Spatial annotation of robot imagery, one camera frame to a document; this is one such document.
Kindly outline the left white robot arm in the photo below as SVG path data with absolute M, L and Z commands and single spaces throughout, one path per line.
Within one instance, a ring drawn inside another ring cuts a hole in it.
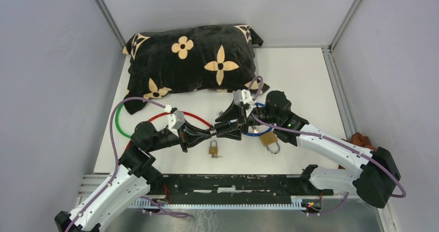
M 210 139 L 208 130 L 186 122 L 174 134 L 169 129 L 157 131 L 150 122 L 139 123 L 128 148 L 118 159 L 114 171 L 80 205 L 61 211 L 54 218 L 59 231 L 104 231 L 124 210 L 141 196 L 162 190 L 162 173 L 153 163 L 152 151 L 180 145 L 184 152 Z

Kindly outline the small brass padlock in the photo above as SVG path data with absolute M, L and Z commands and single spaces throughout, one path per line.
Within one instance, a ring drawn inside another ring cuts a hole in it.
M 211 155 L 211 158 L 220 158 L 220 157 L 222 157 L 222 156 L 220 156 L 218 154 L 218 146 L 217 146 L 217 141 L 216 140 L 211 140 L 210 141 L 209 154 Z

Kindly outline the black padlock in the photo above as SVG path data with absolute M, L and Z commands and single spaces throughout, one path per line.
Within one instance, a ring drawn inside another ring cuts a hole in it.
M 211 134 L 211 136 L 212 137 L 213 136 L 216 137 L 215 136 L 216 135 L 216 128 L 222 127 L 222 126 L 226 126 L 226 125 L 229 125 L 228 122 L 220 122 L 220 123 L 216 123 L 215 122 L 215 124 L 210 127 L 210 134 Z

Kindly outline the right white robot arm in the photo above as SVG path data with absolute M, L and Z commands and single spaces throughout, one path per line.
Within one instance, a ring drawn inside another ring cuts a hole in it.
M 285 143 L 315 152 L 342 166 L 327 169 L 313 166 L 311 173 L 299 180 L 299 189 L 306 195 L 317 190 L 355 192 L 364 202 L 384 208 L 391 197 L 404 198 L 406 191 L 392 154 L 385 148 L 375 151 L 331 136 L 308 120 L 291 111 L 291 102 L 284 92 L 271 91 L 263 107 L 258 107 L 248 90 L 238 90 L 230 106 L 216 119 L 218 137 L 241 135 L 250 126 L 273 128 L 276 137 Z

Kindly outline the large brass padlock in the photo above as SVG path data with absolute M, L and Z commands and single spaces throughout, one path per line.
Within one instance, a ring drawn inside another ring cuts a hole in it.
M 267 149 L 267 151 L 273 155 L 280 153 L 280 145 L 278 139 L 274 132 L 268 132 L 259 136 L 262 145 Z

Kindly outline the blue cable lock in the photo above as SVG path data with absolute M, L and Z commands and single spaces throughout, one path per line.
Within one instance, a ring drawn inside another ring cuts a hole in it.
M 263 108 L 263 107 L 265 107 L 265 105 L 262 103 L 256 103 L 256 107 Z M 236 120 L 228 121 L 228 124 L 231 125 L 235 121 Z M 248 132 L 246 132 L 244 135 L 250 136 L 250 137 L 259 137 L 259 136 L 262 136 L 264 134 L 267 134 L 270 131 L 272 131 L 272 128 L 269 126 L 266 126 L 266 129 L 262 129 L 262 130 L 260 130 L 260 125 L 250 126 Z

